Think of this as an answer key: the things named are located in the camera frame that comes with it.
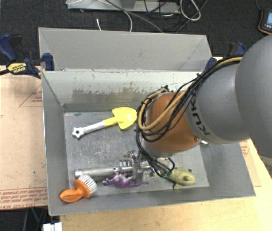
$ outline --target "purple toy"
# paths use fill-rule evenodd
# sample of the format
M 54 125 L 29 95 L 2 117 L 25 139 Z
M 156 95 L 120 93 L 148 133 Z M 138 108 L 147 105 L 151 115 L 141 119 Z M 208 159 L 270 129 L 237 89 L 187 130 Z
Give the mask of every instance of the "purple toy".
M 118 188 L 131 188 L 131 187 L 138 187 L 141 184 L 149 184 L 148 182 L 140 182 L 135 184 L 132 180 L 132 176 L 126 178 L 122 174 L 116 174 L 112 179 L 106 179 L 103 181 L 104 186 L 109 186 L 114 184 Z

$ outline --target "white bristles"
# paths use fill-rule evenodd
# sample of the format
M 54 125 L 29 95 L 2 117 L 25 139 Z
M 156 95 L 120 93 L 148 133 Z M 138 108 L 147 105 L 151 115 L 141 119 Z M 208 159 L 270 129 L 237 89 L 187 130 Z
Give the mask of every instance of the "white bristles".
M 96 182 L 89 175 L 80 175 L 78 180 L 87 185 L 91 194 L 97 191 Z

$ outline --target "metal tool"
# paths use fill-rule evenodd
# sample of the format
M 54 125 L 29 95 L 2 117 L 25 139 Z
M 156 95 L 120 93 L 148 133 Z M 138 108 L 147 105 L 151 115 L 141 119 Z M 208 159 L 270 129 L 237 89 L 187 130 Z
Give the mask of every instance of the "metal tool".
M 105 127 L 109 127 L 117 123 L 120 129 L 126 129 L 130 127 L 137 119 L 136 110 L 132 108 L 128 108 L 128 107 L 115 108 L 112 110 L 112 113 L 114 117 L 103 120 L 96 124 L 92 124 L 84 128 L 74 128 L 74 131 L 72 134 L 75 137 L 77 137 L 77 139 L 80 139 L 81 136 L 87 133 L 100 130 Z
M 150 170 L 150 166 L 146 161 L 143 161 L 139 163 L 140 169 L 142 170 Z M 90 168 L 90 169 L 78 169 L 75 170 L 75 178 L 77 179 L 81 175 L 89 175 L 94 180 L 104 180 L 107 177 L 113 176 L 115 174 L 127 174 L 127 175 L 133 175 L 133 165 L 130 160 L 124 160 L 120 161 L 120 166 L 117 167 L 96 167 L 96 168 Z

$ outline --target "orange brush handle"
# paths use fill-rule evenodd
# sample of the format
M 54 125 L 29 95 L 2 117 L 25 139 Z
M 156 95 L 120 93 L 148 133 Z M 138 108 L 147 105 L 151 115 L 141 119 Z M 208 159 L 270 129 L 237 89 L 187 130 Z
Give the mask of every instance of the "orange brush handle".
M 80 189 L 67 189 L 60 194 L 60 199 L 72 203 L 82 198 L 83 192 Z

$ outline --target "yellow-green toy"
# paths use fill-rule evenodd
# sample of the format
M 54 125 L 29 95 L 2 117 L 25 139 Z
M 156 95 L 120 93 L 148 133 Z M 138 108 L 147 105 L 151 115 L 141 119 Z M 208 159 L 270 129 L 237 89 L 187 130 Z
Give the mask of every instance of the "yellow-green toy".
M 170 176 L 167 178 L 174 182 L 173 189 L 179 189 L 181 186 L 193 185 L 195 183 L 195 176 L 191 170 L 186 170 L 182 167 L 176 167 Z

